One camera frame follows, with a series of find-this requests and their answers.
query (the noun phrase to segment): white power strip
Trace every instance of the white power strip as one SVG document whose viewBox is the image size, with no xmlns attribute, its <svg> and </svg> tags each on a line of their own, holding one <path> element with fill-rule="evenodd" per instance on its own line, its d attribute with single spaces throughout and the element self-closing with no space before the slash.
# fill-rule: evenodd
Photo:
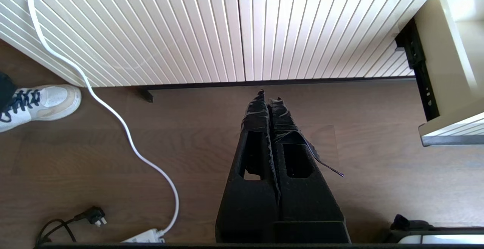
<svg viewBox="0 0 484 249">
<path fill-rule="evenodd" d="M 148 231 L 142 232 L 139 235 L 136 235 L 132 238 L 129 238 L 125 241 L 126 243 L 164 243 L 164 239 L 158 232 L 158 229 L 153 228 Z"/>
</svg>

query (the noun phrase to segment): black object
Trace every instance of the black object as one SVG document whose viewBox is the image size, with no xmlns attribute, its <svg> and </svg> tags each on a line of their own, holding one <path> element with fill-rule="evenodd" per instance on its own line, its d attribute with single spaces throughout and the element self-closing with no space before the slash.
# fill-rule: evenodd
<svg viewBox="0 0 484 249">
<path fill-rule="evenodd" d="M 149 103 L 153 103 L 153 95 L 151 94 L 150 90 L 146 86 L 138 86 L 136 87 L 138 93 L 145 99 L 145 101 Z"/>
<path fill-rule="evenodd" d="M 104 211 L 100 207 L 92 206 L 92 207 L 88 208 L 87 210 L 83 211 L 82 213 L 75 215 L 74 218 L 72 218 L 70 220 L 67 220 L 67 221 L 63 221 L 61 219 L 50 220 L 40 230 L 40 232 L 37 236 L 37 239 L 35 241 L 35 247 L 38 247 L 38 246 L 40 246 L 44 243 L 52 242 L 52 240 L 49 238 L 49 236 L 53 232 L 55 232 L 56 230 L 58 230 L 62 227 L 64 227 L 67 230 L 67 233 L 71 237 L 71 240 L 73 242 L 76 242 L 76 238 L 74 237 L 74 234 L 72 233 L 71 229 L 68 226 L 69 223 L 74 223 L 75 221 L 80 221 L 82 219 L 86 219 L 86 220 L 89 221 L 90 224 L 95 224 L 97 226 L 101 226 L 101 225 L 105 224 L 104 216 L 105 216 Z M 45 231 L 45 229 L 50 224 L 55 223 L 55 222 L 59 222 L 60 225 L 54 227 L 47 234 L 43 235 L 43 232 Z"/>
<path fill-rule="evenodd" d="M 262 86 L 262 85 L 291 85 L 291 84 L 319 84 L 319 83 L 338 83 L 371 80 L 413 80 L 413 76 L 397 77 L 372 77 L 372 78 L 321 78 L 321 79 L 296 79 L 296 80 L 267 80 L 267 81 L 243 81 L 243 82 L 219 82 L 219 83 L 189 83 L 189 84 L 162 84 L 146 85 L 137 87 L 138 92 L 148 102 L 153 101 L 150 90 L 183 89 L 183 88 L 203 88 L 203 87 L 229 87 L 229 86 Z"/>
<path fill-rule="evenodd" d="M 283 101 L 266 105 L 261 90 L 242 121 L 216 241 L 349 243 L 344 216 L 313 158 L 319 160 L 316 150 Z M 245 180 L 246 171 L 260 180 Z"/>
<path fill-rule="evenodd" d="M 0 113 L 12 102 L 16 90 L 17 86 L 11 78 L 0 72 Z"/>
<path fill-rule="evenodd" d="M 395 41 L 398 47 L 403 47 L 405 49 L 408 65 L 415 72 L 420 99 L 422 100 L 423 110 L 427 121 L 437 118 L 440 115 L 439 108 L 435 101 L 434 91 L 432 90 L 427 66 L 425 65 L 424 50 L 422 49 L 417 25 L 415 25 L 415 20 L 413 18 L 397 35 Z"/>
<path fill-rule="evenodd" d="M 401 239 L 410 235 L 482 235 L 484 233 L 483 227 L 460 227 L 447 228 L 435 227 L 424 220 L 408 220 L 404 216 L 397 214 L 394 222 L 390 226 L 390 231 L 384 240 L 384 243 L 398 243 Z M 440 244 L 427 244 L 427 246 L 436 247 Z M 456 244 L 455 246 L 467 247 L 466 244 Z"/>
</svg>

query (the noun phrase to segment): ribbed cabinet door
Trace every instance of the ribbed cabinet door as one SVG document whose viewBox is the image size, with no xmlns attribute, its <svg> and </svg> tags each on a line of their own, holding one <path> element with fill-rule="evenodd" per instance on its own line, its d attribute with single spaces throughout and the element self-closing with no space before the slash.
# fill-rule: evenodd
<svg viewBox="0 0 484 249">
<path fill-rule="evenodd" d="M 426 0 L 239 0 L 247 80 L 407 76 L 395 36 Z"/>
<path fill-rule="evenodd" d="M 237 0 L 35 0 L 53 49 L 94 86 L 243 81 Z M 69 82 L 37 41 L 26 0 L 0 0 L 2 38 Z"/>
</svg>

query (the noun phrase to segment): white fluted panel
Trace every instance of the white fluted panel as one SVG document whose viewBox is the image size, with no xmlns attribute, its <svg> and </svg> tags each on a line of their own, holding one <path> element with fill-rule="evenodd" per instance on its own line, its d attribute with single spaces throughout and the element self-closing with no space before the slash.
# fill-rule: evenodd
<svg viewBox="0 0 484 249">
<path fill-rule="evenodd" d="M 459 121 L 424 136 L 445 137 L 450 135 L 484 135 L 484 113 Z"/>
<path fill-rule="evenodd" d="M 394 38 L 426 0 L 240 0 L 247 80 L 410 76 Z"/>
<path fill-rule="evenodd" d="M 35 0 L 45 37 L 94 86 L 243 81 L 237 0 Z M 0 0 L 2 39 L 71 83 L 43 52 L 26 0 Z"/>
</svg>

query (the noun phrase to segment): sneaker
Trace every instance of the sneaker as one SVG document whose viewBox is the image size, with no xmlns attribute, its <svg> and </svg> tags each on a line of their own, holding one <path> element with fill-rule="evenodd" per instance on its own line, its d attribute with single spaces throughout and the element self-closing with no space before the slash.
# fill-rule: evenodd
<svg viewBox="0 0 484 249">
<path fill-rule="evenodd" d="M 0 111 L 0 133 L 30 121 L 55 121 L 67 117 L 80 104 L 81 92 L 72 85 L 20 88 L 7 108 Z"/>
</svg>

